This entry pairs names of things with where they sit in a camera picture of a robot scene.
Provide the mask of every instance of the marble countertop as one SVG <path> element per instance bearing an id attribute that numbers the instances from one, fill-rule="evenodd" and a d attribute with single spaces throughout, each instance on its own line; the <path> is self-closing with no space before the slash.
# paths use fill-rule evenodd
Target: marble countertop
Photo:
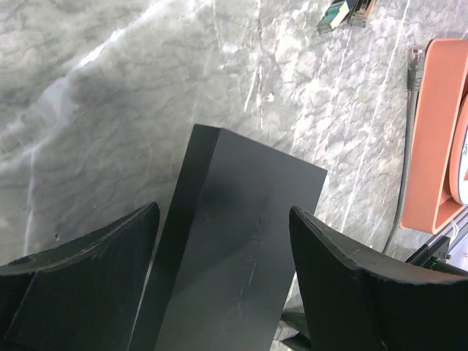
<path id="1" fill-rule="evenodd" d="M 151 200 L 164 213 L 194 123 L 327 169 L 316 215 L 381 250 L 399 191 L 407 50 L 464 38 L 468 4 L 378 1 L 366 29 L 319 36 L 328 5 L 3 0 L 0 264 Z M 399 233 L 392 253 L 426 238 Z"/>

